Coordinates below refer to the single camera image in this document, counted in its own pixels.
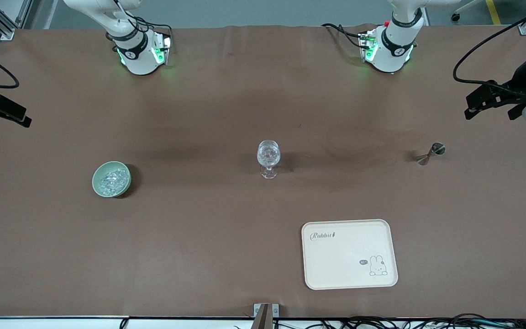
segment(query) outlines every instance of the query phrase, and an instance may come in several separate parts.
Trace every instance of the green led light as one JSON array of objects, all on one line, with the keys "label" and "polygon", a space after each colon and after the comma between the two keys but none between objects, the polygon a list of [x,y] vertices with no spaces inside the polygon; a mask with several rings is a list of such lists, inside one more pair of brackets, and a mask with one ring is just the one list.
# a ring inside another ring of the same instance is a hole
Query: green led light
[{"label": "green led light", "polygon": [[155,62],[158,64],[163,63],[163,52],[161,50],[152,48],[152,53],[154,54]]},{"label": "green led light", "polygon": [[411,56],[411,50],[413,50],[413,46],[411,46],[409,50],[407,50],[407,57],[405,58],[405,62],[409,60],[409,57]]},{"label": "green led light", "polygon": [[123,55],[121,55],[121,51],[119,50],[119,48],[117,48],[117,54],[119,54],[119,57],[121,58],[121,64],[126,65],[125,60],[123,59]]},{"label": "green led light", "polygon": [[372,62],[373,58],[374,58],[374,54],[376,54],[376,51],[378,50],[379,48],[374,45],[373,47],[371,47],[370,49],[367,50],[367,61],[369,62]]}]

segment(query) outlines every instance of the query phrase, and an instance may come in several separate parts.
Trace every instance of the wine glass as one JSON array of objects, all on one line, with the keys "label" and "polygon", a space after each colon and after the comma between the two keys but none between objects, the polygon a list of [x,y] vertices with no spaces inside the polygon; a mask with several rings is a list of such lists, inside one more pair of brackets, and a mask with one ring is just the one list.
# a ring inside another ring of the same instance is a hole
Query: wine glass
[{"label": "wine glass", "polygon": [[261,165],[259,171],[263,178],[272,179],[277,176],[277,164],[280,158],[279,145],[274,140],[264,140],[259,144],[257,161]]}]

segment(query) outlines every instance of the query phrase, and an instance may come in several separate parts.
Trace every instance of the brown tablecloth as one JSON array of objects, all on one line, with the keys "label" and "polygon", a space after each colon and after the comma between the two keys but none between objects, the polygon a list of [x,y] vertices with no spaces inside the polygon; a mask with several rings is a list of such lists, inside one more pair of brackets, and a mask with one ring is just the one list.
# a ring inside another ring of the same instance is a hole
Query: brown tablecloth
[{"label": "brown tablecloth", "polygon": [[[33,123],[0,119],[0,315],[526,317],[526,121],[466,121],[476,86],[451,77],[497,29],[424,27],[394,75],[320,27],[175,30],[144,77],[104,31],[17,31],[0,62],[21,86],[0,92]],[[460,75],[503,82],[524,60],[510,31]],[[433,142],[446,155],[411,161]],[[133,170],[124,198],[90,187],[109,160]],[[301,226],[367,218],[390,224],[397,285],[307,288]]]}]

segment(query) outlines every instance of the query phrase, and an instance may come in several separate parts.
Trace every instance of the white tray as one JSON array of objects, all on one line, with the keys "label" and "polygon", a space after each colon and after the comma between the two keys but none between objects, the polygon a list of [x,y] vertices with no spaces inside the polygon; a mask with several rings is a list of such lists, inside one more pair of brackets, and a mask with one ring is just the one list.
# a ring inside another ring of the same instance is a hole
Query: white tray
[{"label": "white tray", "polygon": [[382,219],[307,223],[301,228],[310,289],[390,287],[397,283],[391,230]]}]

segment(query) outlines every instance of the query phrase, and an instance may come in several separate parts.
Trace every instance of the floor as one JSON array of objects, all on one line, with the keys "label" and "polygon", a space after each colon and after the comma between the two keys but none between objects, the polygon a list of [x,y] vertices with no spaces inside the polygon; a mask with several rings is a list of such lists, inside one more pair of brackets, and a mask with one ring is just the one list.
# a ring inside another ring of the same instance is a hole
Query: floor
[{"label": "floor", "polygon": [[[526,15],[526,0],[486,0],[452,22],[459,5],[427,9],[431,25],[510,24]],[[491,17],[494,4],[496,14]],[[344,26],[382,23],[391,17],[386,0],[146,0],[134,13],[147,21],[175,28],[226,27],[228,25]],[[38,0],[29,16],[33,29],[100,29],[89,17],[66,6],[63,0]]]}]

